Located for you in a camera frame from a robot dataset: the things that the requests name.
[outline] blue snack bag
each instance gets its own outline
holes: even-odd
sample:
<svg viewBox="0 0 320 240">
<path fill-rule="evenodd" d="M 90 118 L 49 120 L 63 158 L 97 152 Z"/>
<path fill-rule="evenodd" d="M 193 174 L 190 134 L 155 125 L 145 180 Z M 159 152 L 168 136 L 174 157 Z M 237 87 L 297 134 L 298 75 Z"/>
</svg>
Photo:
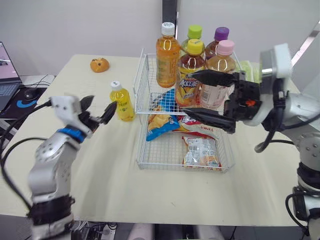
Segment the blue snack bag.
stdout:
<svg viewBox="0 0 320 240">
<path fill-rule="evenodd" d="M 176 107 L 175 89 L 171 89 L 153 103 L 154 111 L 172 112 Z M 177 116 L 168 114 L 150 114 L 148 119 L 148 132 L 146 140 L 151 141 L 160 135 L 180 127 Z"/>
</svg>

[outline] plastic bottle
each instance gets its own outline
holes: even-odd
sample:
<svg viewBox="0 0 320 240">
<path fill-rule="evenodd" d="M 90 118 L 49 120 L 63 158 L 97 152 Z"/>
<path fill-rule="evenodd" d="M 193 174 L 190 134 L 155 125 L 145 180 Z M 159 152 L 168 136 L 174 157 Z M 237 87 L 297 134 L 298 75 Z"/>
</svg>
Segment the plastic bottle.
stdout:
<svg viewBox="0 0 320 240">
<path fill-rule="evenodd" d="M 210 42 L 205 48 L 206 61 L 216 55 L 216 50 L 219 42 L 222 40 L 227 40 L 228 36 L 229 36 L 229 28 L 227 27 L 221 26 L 215 30 L 214 41 Z"/>
<path fill-rule="evenodd" d="M 112 92 L 110 93 L 111 101 L 116 101 L 116 112 L 118 117 L 125 122 L 130 122 L 135 118 L 135 112 L 132 107 L 129 92 L 124 89 L 119 81 L 111 82 Z"/>
<path fill-rule="evenodd" d="M 203 44 L 201 40 L 190 39 L 187 45 L 187 54 L 179 60 L 180 78 L 175 83 L 175 101 L 181 107 L 196 104 L 200 83 L 193 77 L 187 78 L 186 75 L 205 69 L 206 62 L 201 57 Z"/>
<path fill-rule="evenodd" d="M 161 26 L 162 37 L 156 42 L 156 81 L 163 88 L 175 85 L 180 45 L 174 38 L 175 25 L 164 22 Z"/>
<path fill-rule="evenodd" d="M 234 51 L 235 43 L 231 40 L 222 40 L 216 48 L 216 56 L 206 61 L 206 67 L 211 70 L 232 73 L 236 68 L 236 62 L 231 54 Z M 200 93 L 200 104 L 204 108 L 216 109 L 225 100 L 228 88 L 224 86 L 202 85 Z"/>
<path fill-rule="evenodd" d="M 190 25 L 188 28 L 188 38 L 181 43 L 180 58 L 187 54 L 188 41 L 190 39 L 201 39 L 202 27 L 200 25 Z M 201 57 L 205 55 L 205 44 L 203 44 Z"/>
</svg>

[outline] laptop screen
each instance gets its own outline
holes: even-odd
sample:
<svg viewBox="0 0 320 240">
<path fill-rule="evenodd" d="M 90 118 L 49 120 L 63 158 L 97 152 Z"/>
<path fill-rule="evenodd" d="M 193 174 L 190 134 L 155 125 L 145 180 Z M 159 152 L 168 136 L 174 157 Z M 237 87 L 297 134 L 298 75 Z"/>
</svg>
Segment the laptop screen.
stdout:
<svg viewBox="0 0 320 240">
<path fill-rule="evenodd" d="M 3 43 L 0 42 L 0 83 L 16 81 L 20 82 L 19 75 L 12 64 Z"/>
</svg>

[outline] mouse pad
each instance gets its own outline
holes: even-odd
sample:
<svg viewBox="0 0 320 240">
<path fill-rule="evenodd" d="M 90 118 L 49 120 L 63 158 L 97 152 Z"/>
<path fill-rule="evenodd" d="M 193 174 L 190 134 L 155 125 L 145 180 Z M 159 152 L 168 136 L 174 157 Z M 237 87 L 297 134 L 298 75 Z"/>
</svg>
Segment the mouse pad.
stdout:
<svg viewBox="0 0 320 240">
<path fill-rule="evenodd" d="M 39 96 L 34 100 L 26 100 L 24 94 L 28 88 L 21 88 L 0 113 L 0 119 L 17 119 L 37 106 L 37 100 L 47 89 L 38 87 Z"/>
</svg>

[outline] wire basket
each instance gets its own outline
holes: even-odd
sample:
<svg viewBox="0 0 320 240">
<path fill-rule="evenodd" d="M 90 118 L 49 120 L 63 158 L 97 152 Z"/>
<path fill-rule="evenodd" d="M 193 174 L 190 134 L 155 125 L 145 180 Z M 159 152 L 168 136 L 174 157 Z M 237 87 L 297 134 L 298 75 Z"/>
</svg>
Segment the wire basket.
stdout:
<svg viewBox="0 0 320 240">
<path fill-rule="evenodd" d="M 215 135 L 217 136 L 217 152 L 221 167 L 186 165 L 184 157 L 188 152 L 188 147 L 182 137 L 192 136 L 180 132 L 166 132 L 154 140 L 146 141 L 149 115 L 141 114 L 139 117 L 141 130 L 136 161 L 141 169 L 225 173 L 235 164 L 229 140 L 230 135 L 219 128 L 215 128 Z"/>
<path fill-rule="evenodd" d="M 233 53 L 233 57 L 236 59 L 236 63 L 239 66 L 238 59 Z M 155 109 L 155 102 L 161 98 L 169 90 L 174 89 L 175 86 L 170 88 L 164 88 L 157 83 L 157 61 L 155 54 L 143 54 L 143 50 L 140 57 L 140 63 L 138 66 L 137 74 L 135 76 L 133 84 L 133 92 L 135 95 L 135 112 L 137 114 L 169 114 L 169 115 L 186 115 L 183 112 L 183 107 L 180 107 L 173 101 L 165 102 L 161 111 Z M 228 93 L 225 96 L 225 100 L 229 98 L 229 95 L 233 92 L 234 88 L 229 87 Z M 168 99 L 174 96 L 174 92 L 169 93 Z M 223 115 L 223 104 L 215 109 L 219 114 Z"/>
<path fill-rule="evenodd" d="M 234 58 L 239 65 L 238 59 L 234 54 Z M 163 88 L 157 83 L 157 62 L 155 54 L 143 54 L 141 52 L 140 62 L 133 84 L 133 92 L 135 95 L 135 112 L 139 115 L 141 130 L 138 143 L 138 152 L 136 156 L 137 164 L 141 169 L 162 169 L 162 170 L 188 170 L 188 171 L 209 171 L 225 173 L 234 164 L 234 156 L 231 149 L 229 137 L 226 132 L 219 128 L 215 128 L 217 136 L 217 152 L 221 163 L 219 167 L 212 166 L 195 166 L 184 164 L 184 157 L 188 152 L 183 136 L 190 137 L 187 133 L 166 132 L 151 141 L 146 141 L 148 133 L 148 119 L 150 114 L 166 114 L 166 115 L 186 115 L 183 108 L 179 107 L 175 102 L 164 100 L 161 110 L 157 109 L 157 100 L 160 99 L 169 90 L 174 89 Z M 233 88 L 229 88 L 226 99 L 229 98 Z M 216 109 L 223 115 L 223 105 Z"/>
</svg>

